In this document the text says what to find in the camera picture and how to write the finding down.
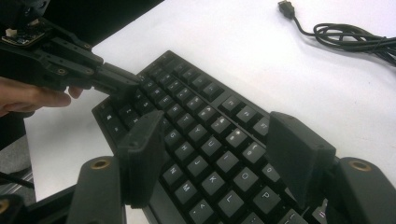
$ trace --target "black keyboard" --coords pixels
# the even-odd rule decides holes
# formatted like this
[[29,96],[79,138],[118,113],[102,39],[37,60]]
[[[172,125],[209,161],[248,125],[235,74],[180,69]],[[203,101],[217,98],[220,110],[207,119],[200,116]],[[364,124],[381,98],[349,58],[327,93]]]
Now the black keyboard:
[[130,103],[92,110],[114,145],[152,110],[165,114],[163,171],[152,223],[325,223],[324,208],[300,210],[265,159],[269,114],[171,51],[138,74]]

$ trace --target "table surface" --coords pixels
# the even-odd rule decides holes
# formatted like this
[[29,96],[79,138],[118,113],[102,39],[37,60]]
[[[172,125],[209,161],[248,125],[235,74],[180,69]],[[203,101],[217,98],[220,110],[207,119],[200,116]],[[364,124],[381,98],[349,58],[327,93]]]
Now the table surface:
[[[298,118],[338,157],[376,164],[396,186],[396,68],[325,49],[301,35],[277,2],[166,0],[93,52],[137,74],[170,49],[264,110]],[[333,22],[396,36],[394,0],[293,5],[306,31]],[[76,184],[85,161],[111,155],[91,112],[105,98],[84,91],[69,107],[43,108],[25,120],[38,200]],[[128,213],[129,223],[147,223],[140,210]]]

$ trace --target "keyboard key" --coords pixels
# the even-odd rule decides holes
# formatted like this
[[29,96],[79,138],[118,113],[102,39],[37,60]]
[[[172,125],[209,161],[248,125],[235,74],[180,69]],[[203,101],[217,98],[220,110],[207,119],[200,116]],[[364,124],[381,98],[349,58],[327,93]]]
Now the keyboard key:
[[126,130],[118,118],[111,119],[111,121],[106,123],[106,126],[114,140],[126,134]]
[[169,106],[173,105],[175,101],[172,99],[171,96],[165,95],[159,102],[158,108],[161,110],[166,110]]
[[205,125],[209,125],[210,123],[213,122],[213,120],[216,118],[216,116],[219,113],[213,109],[212,106],[207,105],[201,112],[198,113],[198,119]]
[[264,224],[264,222],[255,213],[250,213],[242,224]]
[[134,94],[134,100],[137,102],[141,100],[145,95],[141,90],[137,90],[136,93]]
[[220,96],[224,92],[220,86],[216,83],[212,82],[202,91],[202,95],[206,98],[207,101],[213,102],[218,96]]
[[208,199],[211,201],[215,201],[218,196],[227,188],[225,181],[217,172],[213,172],[211,175],[209,175],[202,182],[201,186],[204,189],[205,194],[208,196]]
[[233,191],[219,201],[219,209],[228,220],[236,220],[243,212],[244,201]]
[[192,83],[192,81],[195,80],[196,77],[197,77],[197,73],[192,68],[189,71],[187,71],[186,73],[184,73],[182,75],[181,79],[183,79],[183,81],[185,81],[188,85],[190,85]]
[[210,160],[214,161],[218,158],[222,150],[222,144],[214,136],[210,137],[207,142],[201,146],[204,155]]
[[136,112],[132,112],[131,114],[128,115],[128,117],[125,117],[122,120],[131,130],[139,119],[140,116]]
[[177,100],[178,100],[182,105],[185,105],[185,104],[190,100],[191,97],[192,97],[192,92],[191,92],[189,89],[187,89],[187,88],[184,88],[183,90],[181,90],[181,91],[176,95]]
[[198,96],[195,96],[187,103],[187,110],[192,114],[196,114],[204,106],[204,101]]
[[148,112],[153,111],[155,109],[155,106],[148,98],[144,97],[136,103],[135,108],[140,115],[145,115]]
[[234,96],[230,96],[226,101],[224,101],[220,110],[223,111],[228,117],[232,117],[244,106],[242,102]]
[[258,180],[259,178],[246,167],[239,172],[239,174],[233,179],[233,182],[238,187],[241,195],[247,197],[259,184]]
[[195,224],[212,223],[212,220],[216,218],[212,207],[205,200],[198,202],[190,210],[189,215]]
[[248,136],[241,130],[235,129],[227,136],[226,141],[234,151],[240,151],[248,144]]
[[198,124],[189,132],[189,138],[195,147],[200,147],[209,137],[206,128]]
[[262,140],[262,142],[265,140],[265,136],[268,134],[269,122],[270,121],[268,118],[263,117],[253,126],[253,129],[251,130],[253,135]]
[[253,203],[264,215],[269,215],[276,209],[276,206],[280,203],[280,198],[269,187],[265,187],[253,199]]
[[257,112],[248,105],[236,114],[236,120],[245,128],[249,127],[252,122],[256,121],[257,117]]
[[172,82],[172,84],[168,85],[166,87],[166,90],[171,94],[172,96],[176,96],[176,94],[181,90],[183,85],[180,83],[180,81],[176,80]]
[[165,145],[170,151],[174,151],[183,142],[183,136],[177,131],[173,130],[165,136]]
[[233,125],[230,121],[221,116],[210,127],[217,136],[222,138],[230,133]]
[[174,68],[172,73],[175,74],[177,77],[180,77],[188,69],[189,66],[186,63],[180,63]]
[[166,95],[165,91],[160,87],[155,88],[148,96],[151,100],[157,102],[160,101]]
[[176,120],[178,120],[178,118],[184,114],[184,109],[178,105],[175,104],[173,105],[168,111],[166,111],[166,116],[172,121],[172,122],[176,122]]
[[216,165],[226,177],[231,177],[239,169],[239,162],[232,152],[227,151],[216,161]]
[[170,190],[174,190],[177,185],[179,185],[185,179],[183,176],[183,171],[181,171],[177,164],[174,164],[165,171],[163,174],[163,180]]
[[266,176],[268,179],[270,179],[273,183],[276,183],[279,179],[280,176],[277,173],[277,171],[274,169],[274,167],[268,163],[263,169],[262,173],[264,176]]
[[293,209],[283,216],[277,224],[308,224],[298,213]]
[[193,158],[196,157],[197,153],[194,148],[188,142],[184,142],[176,151],[175,155],[180,161],[182,166],[187,165]]
[[187,170],[193,177],[194,182],[200,182],[206,175],[211,171],[209,164],[202,158],[198,156],[195,158],[188,166]]
[[147,78],[145,84],[142,86],[142,89],[145,93],[151,92],[154,88],[157,87],[157,84],[151,79]]
[[164,74],[159,78],[158,83],[161,87],[165,88],[166,85],[172,83],[173,81],[175,81],[174,77],[169,74]]
[[195,119],[190,114],[183,115],[177,121],[177,127],[184,133],[188,133],[196,125]]
[[242,153],[245,161],[254,168],[257,168],[264,164],[265,149],[259,144],[253,142],[248,148]]
[[192,88],[196,91],[201,91],[209,83],[209,80],[205,76],[199,76],[192,83]]
[[189,207],[199,197],[198,191],[190,180],[183,183],[176,191],[175,195],[180,202],[183,209],[189,209]]

